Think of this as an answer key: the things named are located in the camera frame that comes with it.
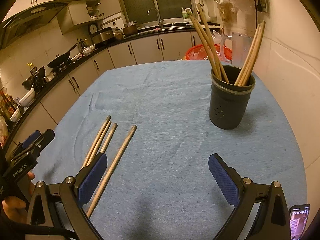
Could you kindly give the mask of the person's left hand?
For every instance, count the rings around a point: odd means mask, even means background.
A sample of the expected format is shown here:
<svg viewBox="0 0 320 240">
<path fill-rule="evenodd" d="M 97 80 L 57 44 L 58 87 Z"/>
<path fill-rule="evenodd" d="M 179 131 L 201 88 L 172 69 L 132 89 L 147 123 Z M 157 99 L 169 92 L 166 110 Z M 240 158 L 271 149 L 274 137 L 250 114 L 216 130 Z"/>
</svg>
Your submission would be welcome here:
<svg viewBox="0 0 320 240">
<path fill-rule="evenodd" d="M 27 221 L 26 203 L 16 196 L 6 197 L 2 201 L 5 215 L 12 221 L 25 224 Z"/>
</svg>

